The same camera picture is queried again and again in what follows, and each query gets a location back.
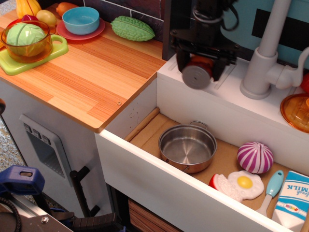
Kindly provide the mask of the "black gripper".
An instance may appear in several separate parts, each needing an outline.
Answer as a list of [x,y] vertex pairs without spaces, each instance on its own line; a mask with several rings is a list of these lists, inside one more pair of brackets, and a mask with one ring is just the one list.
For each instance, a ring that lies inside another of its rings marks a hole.
[[176,51],[180,72],[191,60],[191,55],[213,59],[212,77],[218,81],[229,64],[235,64],[239,46],[221,32],[221,23],[196,22],[191,29],[173,29],[171,46]]

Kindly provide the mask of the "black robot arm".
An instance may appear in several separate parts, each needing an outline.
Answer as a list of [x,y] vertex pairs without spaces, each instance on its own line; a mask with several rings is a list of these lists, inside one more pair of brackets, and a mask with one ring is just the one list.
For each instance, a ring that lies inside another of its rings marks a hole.
[[226,66],[236,64],[239,45],[227,39],[224,12],[238,16],[232,0],[199,0],[193,8],[192,29],[172,29],[171,46],[183,82],[194,89],[218,81]]

